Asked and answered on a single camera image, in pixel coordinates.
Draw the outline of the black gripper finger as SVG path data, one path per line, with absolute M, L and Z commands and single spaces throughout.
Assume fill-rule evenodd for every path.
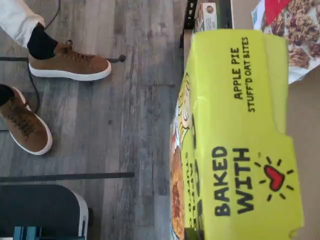
M 204 240 L 203 222 L 188 223 L 185 227 L 186 240 Z

